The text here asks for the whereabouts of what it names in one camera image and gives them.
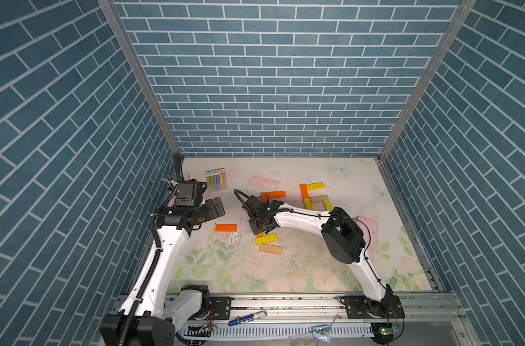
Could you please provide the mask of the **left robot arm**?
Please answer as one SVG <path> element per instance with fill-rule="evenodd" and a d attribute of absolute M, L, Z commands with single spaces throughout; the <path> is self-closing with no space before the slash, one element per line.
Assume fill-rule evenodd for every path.
<path fill-rule="evenodd" d="M 178 257 L 192 232 L 225 215 L 220 198 L 204 199 L 207 183 L 185 179 L 183 161 L 176 152 L 175 176 L 168 182 L 171 193 L 149 220 L 153 243 L 136 283 L 119 310 L 101 322 L 106 345 L 173 345 L 186 321 L 210 312 L 207 285 L 185 285 L 177 298 L 166 301 Z"/>

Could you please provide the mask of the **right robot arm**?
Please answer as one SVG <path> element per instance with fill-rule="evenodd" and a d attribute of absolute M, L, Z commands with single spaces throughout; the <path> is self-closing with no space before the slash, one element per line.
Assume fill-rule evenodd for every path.
<path fill-rule="evenodd" d="M 331 211 L 307 210 L 290 206 L 279 200 L 264 203 L 260 198 L 234 190 L 249 217 L 252 233 L 269 234 L 278 228 L 293 228 L 316 234 L 323 238 L 330 255 L 349 266 L 363 292 L 363 305 L 370 317 L 402 319 L 405 317 L 400 297 L 383 281 L 367 255 L 371 237 L 368 229 L 362 230 L 356 219 L 343 209 Z"/>

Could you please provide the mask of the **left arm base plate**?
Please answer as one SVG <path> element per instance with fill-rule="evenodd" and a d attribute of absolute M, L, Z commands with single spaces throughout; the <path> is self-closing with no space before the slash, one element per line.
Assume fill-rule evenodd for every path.
<path fill-rule="evenodd" d="M 209 300 L 208 321 L 228 321 L 232 310 L 232 297 L 212 296 Z"/>

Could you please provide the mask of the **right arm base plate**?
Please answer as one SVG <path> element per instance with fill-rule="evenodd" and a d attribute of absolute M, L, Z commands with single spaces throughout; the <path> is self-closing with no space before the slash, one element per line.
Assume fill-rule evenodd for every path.
<path fill-rule="evenodd" d="M 349 319 L 403 319 L 405 312 L 400 297 L 386 292 L 381 301 L 365 296 L 343 296 L 340 303 L 346 308 Z"/>

